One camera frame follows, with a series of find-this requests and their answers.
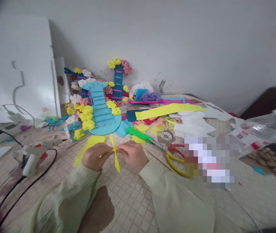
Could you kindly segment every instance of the wooden stick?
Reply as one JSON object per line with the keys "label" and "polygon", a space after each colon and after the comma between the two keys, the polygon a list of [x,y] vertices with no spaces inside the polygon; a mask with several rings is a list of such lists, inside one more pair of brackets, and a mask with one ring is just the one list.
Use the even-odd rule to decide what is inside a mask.
{"label": "wooden stick", "polygon": [[82,141],[84,138],[86,138],[88,135],[90,135],[91,133],[87,134],[85,137],[81,138],[80,140],[76,141],[75,143],[71,144],[70,146],[68,146],[66,149],[69,149],[70,147],[72,147],[73,145],[77,144],[79,141]]}
{"label": "wooden stick", "polygon": [[160,160],[155,154],[153,154],[149,149],[147,149],[146,147],[142,146],[147,152],[149,152],[154,158],[156,158],[157,160],[159,160],[165,167],[167,167],[169,170],[171,170],[172,172],[176,173],[177,175],[179,175],[177,172],[175,172],[175,170],[173,170],[171,167],[169,167],[168,165],[166,165],[162,160]]}

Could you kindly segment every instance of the person's right hand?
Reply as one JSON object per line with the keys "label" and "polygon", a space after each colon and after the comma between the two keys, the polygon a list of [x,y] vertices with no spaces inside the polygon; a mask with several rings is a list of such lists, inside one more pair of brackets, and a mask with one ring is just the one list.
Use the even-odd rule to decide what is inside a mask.
{"label": "person's right hand", "polygon": [[134,141],[128,141],[124,144],[118,145],[117,148],[125,159],[125,162],[134,169],[135,172],[140,172],[144,166],[149,162],[145,155],[142,146]]}

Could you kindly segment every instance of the green scissors handle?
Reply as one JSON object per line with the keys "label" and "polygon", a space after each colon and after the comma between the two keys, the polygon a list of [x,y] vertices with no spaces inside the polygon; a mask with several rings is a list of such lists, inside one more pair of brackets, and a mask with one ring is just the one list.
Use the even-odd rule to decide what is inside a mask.
{"label": "green scissors handle", "polygon": [[150,137],[150,136],[148,136],[146,134],[143,134],[143,133],[141,133],[141,132],[133,129],[132,127],[128,127],[126,129],[126,132],[129,133],[129,134],[135,135],[135,136],[137,136],[137,137],[145,140],[148,143],[152,143],[152,141],[153,141],[153,137]]}

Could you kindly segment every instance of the white wall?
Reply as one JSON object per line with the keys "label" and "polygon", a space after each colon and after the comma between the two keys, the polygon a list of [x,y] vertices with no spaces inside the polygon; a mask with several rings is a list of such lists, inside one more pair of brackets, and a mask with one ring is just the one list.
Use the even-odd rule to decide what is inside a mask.
{"label": "white wall", "polygon": [[0,12],[46,16],[54,55],[102,79],[119,57],[133,68],[124,84],[165,80],[235,113],[276,85],[276,0],[7,0]]}

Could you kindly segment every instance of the hand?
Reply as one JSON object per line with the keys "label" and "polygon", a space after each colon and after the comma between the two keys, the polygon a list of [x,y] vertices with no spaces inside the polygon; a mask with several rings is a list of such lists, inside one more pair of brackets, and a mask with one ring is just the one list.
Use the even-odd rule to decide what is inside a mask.
{"label": "hand", "polygon": [[97,143],[84,152],[82,158],[83,165],[93,171],[100,171],[109,156],[114,154],[112,149],[112,147],[105,143]]}
{"label": "hand", "polygon": [[125,159],[125,162],[134,169],[135,172],[140,172],[149,162],[145,155],[142,146],[134,141],[128,141],[118,145],[117,148]]}

